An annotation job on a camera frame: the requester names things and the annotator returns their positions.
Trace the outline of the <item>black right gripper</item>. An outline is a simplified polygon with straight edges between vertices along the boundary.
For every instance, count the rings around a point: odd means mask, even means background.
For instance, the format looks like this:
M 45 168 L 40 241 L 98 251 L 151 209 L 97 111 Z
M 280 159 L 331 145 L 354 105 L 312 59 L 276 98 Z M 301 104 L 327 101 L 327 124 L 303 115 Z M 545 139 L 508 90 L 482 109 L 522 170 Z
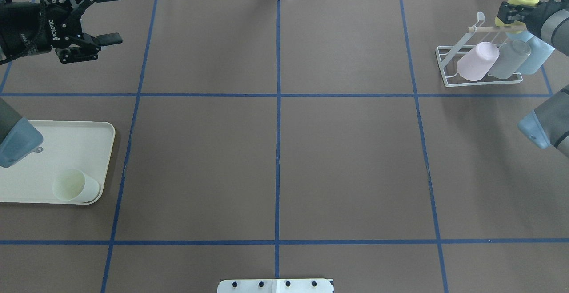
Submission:
M 526 25 L 528 31 L 541 40 L 569 38 L 568 0 L 547 1 L 535 6 L 502 1 L 496 26 Z

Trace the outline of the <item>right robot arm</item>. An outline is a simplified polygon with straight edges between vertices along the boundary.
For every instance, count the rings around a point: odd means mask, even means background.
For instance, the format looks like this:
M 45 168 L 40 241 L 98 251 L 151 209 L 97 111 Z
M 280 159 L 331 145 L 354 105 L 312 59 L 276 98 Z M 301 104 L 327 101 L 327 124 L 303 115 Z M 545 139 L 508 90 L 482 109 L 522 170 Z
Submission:
M 506 25 L 514 21 L 524 22 L 526 29 L 535 38 L 553 47 L 555 51 L 568 55 L 568 0 L 549 0 L 538 3 L 535 7 L 503 1 L 497 17 Z M 554 147 L 568 157 L 568 85 L 553 91 L 549 75 L 542 66 L 538 70 L 543 73 L 549 97 L 518 122 L 518 130 L 540 149 Z

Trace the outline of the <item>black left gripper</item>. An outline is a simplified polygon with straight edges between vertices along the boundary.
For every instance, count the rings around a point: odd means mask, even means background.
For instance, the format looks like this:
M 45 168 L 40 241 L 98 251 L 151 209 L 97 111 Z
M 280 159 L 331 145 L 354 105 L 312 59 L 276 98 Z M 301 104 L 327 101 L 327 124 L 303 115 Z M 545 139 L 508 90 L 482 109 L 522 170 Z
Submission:
M 103 47 L 123 42 L 119 33 L 91 36 L 81 18 L 93 3 L 120 0 L 43 0 L 1 4 L 1 62 L 55 50 L 63 64 L 98 59 Z

